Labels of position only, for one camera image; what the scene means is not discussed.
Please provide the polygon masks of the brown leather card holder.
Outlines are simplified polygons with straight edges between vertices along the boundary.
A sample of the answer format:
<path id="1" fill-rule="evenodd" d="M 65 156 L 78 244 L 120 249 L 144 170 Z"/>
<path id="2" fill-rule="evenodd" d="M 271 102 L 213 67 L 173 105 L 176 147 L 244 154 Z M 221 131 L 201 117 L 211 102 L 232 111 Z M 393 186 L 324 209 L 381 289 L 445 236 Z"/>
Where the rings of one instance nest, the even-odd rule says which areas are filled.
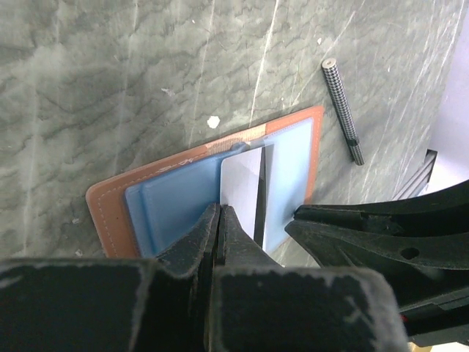
<path id="1" fill-rule="evenodd" d="M 311 200 L 324 109 L 313 106 L 140 166 L 91 186 L 86 202 L 110 258 L 153 257 L 170 247 L 220 201 L 221 163 L 273 145 L 264 245 L 286 239 L 295 210 Z"/>

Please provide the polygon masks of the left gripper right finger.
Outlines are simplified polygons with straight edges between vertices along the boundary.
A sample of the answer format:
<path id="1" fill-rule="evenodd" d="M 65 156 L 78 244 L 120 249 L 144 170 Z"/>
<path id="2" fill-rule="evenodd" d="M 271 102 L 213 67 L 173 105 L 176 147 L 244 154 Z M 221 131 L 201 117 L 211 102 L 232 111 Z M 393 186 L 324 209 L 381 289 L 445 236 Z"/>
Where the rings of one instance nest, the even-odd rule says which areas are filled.
<path id="1" fill-rule="evenodd" d="M 279 264 L 246 234 L 235 209 L 228 205 L 221 207 L 215 264 L 254 268 L 279 267 Z"/>

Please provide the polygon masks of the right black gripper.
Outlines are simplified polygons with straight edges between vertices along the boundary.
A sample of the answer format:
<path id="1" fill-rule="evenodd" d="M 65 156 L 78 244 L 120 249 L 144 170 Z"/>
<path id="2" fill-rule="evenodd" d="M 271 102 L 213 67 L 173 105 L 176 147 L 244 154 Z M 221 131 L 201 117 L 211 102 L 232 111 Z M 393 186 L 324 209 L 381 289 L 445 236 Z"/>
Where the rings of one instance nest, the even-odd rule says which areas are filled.
<path id="1" fill-rule="evenodd" d="M 395 281 L 410 341 L 468 344 L 468 181 L 390 202 L 302 205 L 294 219 L 285 230 L 321 266 L 417 268 Z"/>

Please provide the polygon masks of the white credit card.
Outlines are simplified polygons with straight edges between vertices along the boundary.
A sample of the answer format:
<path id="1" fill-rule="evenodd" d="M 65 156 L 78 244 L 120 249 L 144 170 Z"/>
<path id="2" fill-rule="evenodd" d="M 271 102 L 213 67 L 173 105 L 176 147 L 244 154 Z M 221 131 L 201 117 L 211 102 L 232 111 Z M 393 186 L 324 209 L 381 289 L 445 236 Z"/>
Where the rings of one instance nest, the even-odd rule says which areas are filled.
<path id="1" fill-rule="evenodd" d="M 242 230 L 259 247 L 265 239 L 273 151 L 273 145 L 261 145 L 221 163 L 221 204 L 234 208 Z"/>

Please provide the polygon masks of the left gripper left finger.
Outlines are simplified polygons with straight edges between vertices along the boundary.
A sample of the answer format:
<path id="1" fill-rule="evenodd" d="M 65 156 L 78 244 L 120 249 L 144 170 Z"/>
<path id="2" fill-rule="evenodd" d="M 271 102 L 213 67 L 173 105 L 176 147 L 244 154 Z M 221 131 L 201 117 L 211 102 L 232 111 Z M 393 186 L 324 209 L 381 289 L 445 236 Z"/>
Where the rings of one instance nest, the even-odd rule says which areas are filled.
<path id="1" fill-rule="evenodd" d="M 220 205 L 209 205 L 186 235 L 156 257 L 164 272 L 174 279 L 211 277 L 219 220 Z"/>

